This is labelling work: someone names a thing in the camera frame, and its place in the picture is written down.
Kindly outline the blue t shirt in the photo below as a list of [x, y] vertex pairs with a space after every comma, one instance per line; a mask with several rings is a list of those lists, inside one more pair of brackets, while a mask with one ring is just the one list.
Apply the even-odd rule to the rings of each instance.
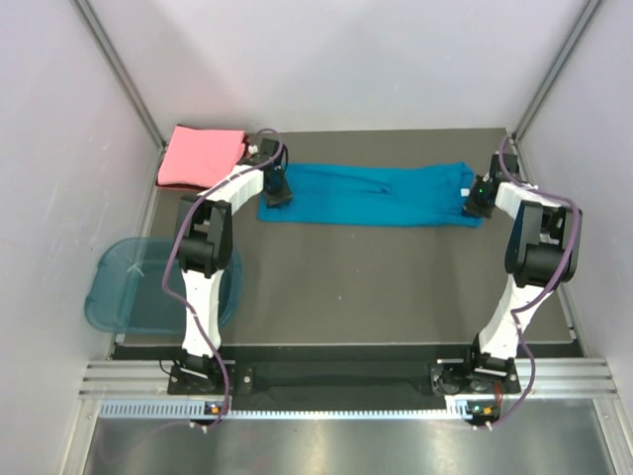
[[463, 162], [417, 168], [293, 163], [287, 169], [292, 201], [260, 203], [257, 219], [369, 227], [478, 228], [462, 214], [473, 171]]

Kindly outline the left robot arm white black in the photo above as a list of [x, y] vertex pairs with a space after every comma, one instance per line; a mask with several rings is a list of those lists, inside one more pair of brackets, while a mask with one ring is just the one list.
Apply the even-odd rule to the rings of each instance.
[[249, 146], [219, 183], [181, 200], [162, 280], [165, 294], [185, 309], [185, 336], [171, 370], [171, 392], [229, 390], [219, 349], [222, 280], [233, 255], [233, 215], [258, 195], [273, 207], [289, 203], [287, 163], [287, 147], [278, 139], [264, 138]]

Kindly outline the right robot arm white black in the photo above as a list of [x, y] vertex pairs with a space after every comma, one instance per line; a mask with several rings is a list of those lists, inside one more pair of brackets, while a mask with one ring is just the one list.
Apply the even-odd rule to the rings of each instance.
[[520, 390], [515, 369], [526, 348], [525, 330], [536, 311], [578, 267], [583, 213], [572, 200], [539, 190], [520, 178], [517, 156], [496, 153], [487, 174], [477, 176], [466, 216], [488, 218], [494, 210], [513, 220], [505, 256], [506, 284], [487, 325], [463, 360], [429, 368], [432, 389], [444, 396]]

